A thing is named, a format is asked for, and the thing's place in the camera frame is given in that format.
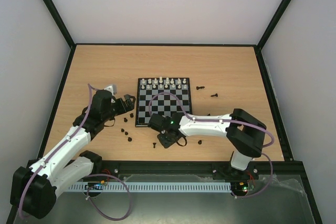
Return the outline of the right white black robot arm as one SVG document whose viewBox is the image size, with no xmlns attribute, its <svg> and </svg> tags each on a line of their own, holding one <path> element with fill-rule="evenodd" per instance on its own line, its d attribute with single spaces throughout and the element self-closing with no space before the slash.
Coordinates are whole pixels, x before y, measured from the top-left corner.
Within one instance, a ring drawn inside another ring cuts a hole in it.
<svg viewBox="0 0 336 224">
<path fill-rule="evenodd" d="M 176 112 L 172 116 L 152 114 L 148 127 L 157 131 L 157 138 L 164 148 L 188 136 L 216 136 L 227 138 L 235 147 L 229 172 L 239 178 L 247 172 L 253 158 L 261 157 L 267 127 L 243 109 L 231 114 L 196 116 Z"/>
</svg>

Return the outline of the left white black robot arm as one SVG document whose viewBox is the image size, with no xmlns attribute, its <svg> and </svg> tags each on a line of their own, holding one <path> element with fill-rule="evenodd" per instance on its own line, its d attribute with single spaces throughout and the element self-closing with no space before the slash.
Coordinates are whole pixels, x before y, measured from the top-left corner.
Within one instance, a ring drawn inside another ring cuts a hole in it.
<svg viewBox="0 0 336 224">
<path fill-rule="evenodd" d="M 89 103 L 74 120 L 67 134 L 44 157 L 29 167 L 19 167 L 13 174 L 10 203 L 22 219 L 45 217 L 58 197 L 76 181 L 96 175 L 102 158 L 90 151 L 70 160 L 89 144 L 116 116 L 134 109 L 135 97 L 126 94 L 115 98 L 110 88 L 89 94 Z"/>
</svg>

